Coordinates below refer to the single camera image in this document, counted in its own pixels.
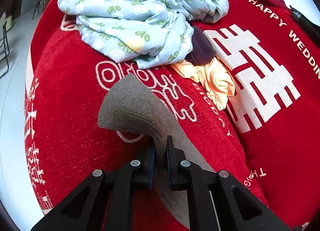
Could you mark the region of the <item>grey knit sweater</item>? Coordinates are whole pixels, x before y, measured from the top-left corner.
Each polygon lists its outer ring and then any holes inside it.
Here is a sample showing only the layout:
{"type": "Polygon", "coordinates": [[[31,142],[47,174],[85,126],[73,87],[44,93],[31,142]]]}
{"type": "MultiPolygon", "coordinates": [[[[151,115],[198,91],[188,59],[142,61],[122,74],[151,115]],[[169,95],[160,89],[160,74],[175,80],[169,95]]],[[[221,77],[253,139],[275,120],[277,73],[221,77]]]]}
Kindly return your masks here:
{"type": "Polygon", "coordinates": [[[153,138],[156,148],[155,188],[157,195],[184,227],[189,227],[187,193],[170,191],[163,167],[168,136],[175,148],[183,150],[186,159],[204,170],[213,168],[200,154],[161,100],[134,75],[128,74],[107,92],[98,114],[98,126],[108,130],[145,134],[153,138]]]}

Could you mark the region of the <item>red wedding bed cover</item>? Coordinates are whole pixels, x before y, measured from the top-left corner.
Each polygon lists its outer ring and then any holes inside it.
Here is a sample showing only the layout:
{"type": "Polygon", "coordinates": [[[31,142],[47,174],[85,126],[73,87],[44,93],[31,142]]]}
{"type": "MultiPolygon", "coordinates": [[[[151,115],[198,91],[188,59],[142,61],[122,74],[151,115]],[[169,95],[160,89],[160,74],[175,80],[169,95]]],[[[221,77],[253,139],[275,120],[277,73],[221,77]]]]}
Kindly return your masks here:
{"type": "Polygon", "coordinates": [[[31,41],[25,93],[25,155],[44,214],[93,170],[113,171],[134,159],[147,137],[98,126],[114,83],[134,74],[171,110],[190,141],[288,226],[319,210],[319,47],[282,0],[229,0],[225,18],[197,22],[235,81],[219,111],[201,85],[170,66],[140,70],[115,63],[63,31],[57,0],[31,41]]]}

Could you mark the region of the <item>pale orange garment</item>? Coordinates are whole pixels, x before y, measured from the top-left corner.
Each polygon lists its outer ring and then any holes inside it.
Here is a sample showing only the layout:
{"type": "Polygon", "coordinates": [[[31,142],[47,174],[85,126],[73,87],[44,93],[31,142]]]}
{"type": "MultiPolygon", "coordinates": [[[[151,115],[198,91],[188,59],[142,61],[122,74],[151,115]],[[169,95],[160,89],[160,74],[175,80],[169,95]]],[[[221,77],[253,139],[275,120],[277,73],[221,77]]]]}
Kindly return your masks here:
{"type": "Polygon", "coordinates": [[[200,83],[218,110],[227,106],[228,98],[235,94],[235,84],[228,70],[214,57],[201,66],[183,60],[171,65],[181,77],[200,83]]]}

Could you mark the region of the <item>dark purple garment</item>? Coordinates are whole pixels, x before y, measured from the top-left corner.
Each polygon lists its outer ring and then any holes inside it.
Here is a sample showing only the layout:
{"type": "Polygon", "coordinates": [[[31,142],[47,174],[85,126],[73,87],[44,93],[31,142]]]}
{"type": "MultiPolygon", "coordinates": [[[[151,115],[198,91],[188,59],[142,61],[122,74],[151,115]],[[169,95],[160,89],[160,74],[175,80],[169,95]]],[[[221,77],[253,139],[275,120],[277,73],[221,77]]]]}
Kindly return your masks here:
{"type": "Polygon", "coordinates": [[[194,29],[191,38],[193,50],[186,55],[185,60],[193,65],[203,66],[211,62],[216,55],[216,51],[212,48],[208,39],[198,26],[192,26],[192,28],[194,29]]]}

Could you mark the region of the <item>light blue floral quilt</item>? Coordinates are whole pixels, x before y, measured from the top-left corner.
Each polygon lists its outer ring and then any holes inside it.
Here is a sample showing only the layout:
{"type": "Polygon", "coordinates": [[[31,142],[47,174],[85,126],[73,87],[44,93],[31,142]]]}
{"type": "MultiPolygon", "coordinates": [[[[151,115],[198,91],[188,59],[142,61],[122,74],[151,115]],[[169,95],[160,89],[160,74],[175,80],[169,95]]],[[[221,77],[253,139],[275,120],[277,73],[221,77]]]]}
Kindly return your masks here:
{"type": "Polygon", "coordinates": [[[182,61],[193,51],[193,20],[218,22],[228,0],[58,0],[76,17],[83,42],[113,61],[141,69],[182,61]]]}

